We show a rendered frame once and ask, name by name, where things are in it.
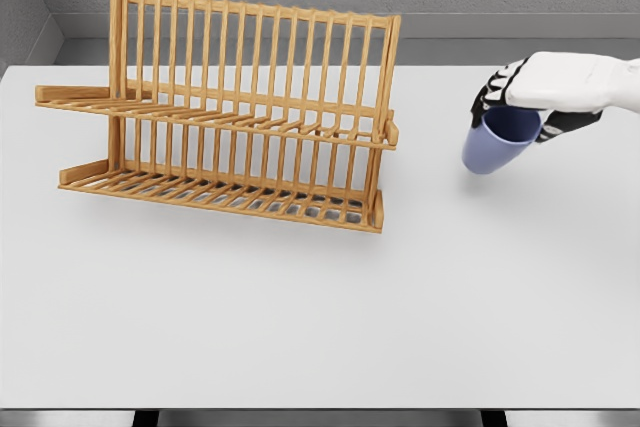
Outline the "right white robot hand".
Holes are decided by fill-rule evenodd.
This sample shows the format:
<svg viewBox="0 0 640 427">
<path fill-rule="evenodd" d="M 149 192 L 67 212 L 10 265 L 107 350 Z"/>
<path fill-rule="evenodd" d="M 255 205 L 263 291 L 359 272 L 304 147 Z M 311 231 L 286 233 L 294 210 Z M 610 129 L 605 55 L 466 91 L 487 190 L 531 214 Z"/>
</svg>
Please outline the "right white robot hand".
<svg viewBox="0 0 640 427">
<path fill-rule="evenodd" d="M 495 72 L 477 94 L 471 108 L 476 128 L 489 108 L 499 105 L 548 110 L 536 141 L 600 120 L 610 105 L 612 71 L 622 60 L 612 56 L 539 51 Z"/>
</svg>

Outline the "blue cup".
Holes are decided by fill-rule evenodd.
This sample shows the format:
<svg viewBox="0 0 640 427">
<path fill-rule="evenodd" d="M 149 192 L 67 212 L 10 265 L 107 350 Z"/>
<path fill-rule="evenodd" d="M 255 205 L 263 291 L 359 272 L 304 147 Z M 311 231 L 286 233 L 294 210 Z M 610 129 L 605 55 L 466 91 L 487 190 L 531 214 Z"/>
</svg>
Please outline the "blue cup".
<svg viewBox="0 0 640 427">
<path fill-rule="evenodd" d="M 490 174 L 520 155 L 536 140 L 541 127 L 535 110 L 493 107 L 482 116 L 478 127 L 469 129 L 462 161 L 475 174 Z"/>
</svg>

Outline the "wooden dish rack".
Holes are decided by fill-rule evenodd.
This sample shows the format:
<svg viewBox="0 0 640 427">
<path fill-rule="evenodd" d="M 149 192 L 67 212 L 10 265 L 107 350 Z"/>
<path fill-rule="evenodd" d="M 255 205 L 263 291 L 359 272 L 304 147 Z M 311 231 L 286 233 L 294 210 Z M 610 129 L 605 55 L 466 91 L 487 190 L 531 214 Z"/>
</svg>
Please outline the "wooden dish rack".
<svg viewBox="0 0 640 427">
<path fill-rule="evenodd" d="M 110 0 L 109 83 L 39 86 L 105 115 L 63 189 L 378 232 L 401 19 L 230 0 Z"/>
</svg>

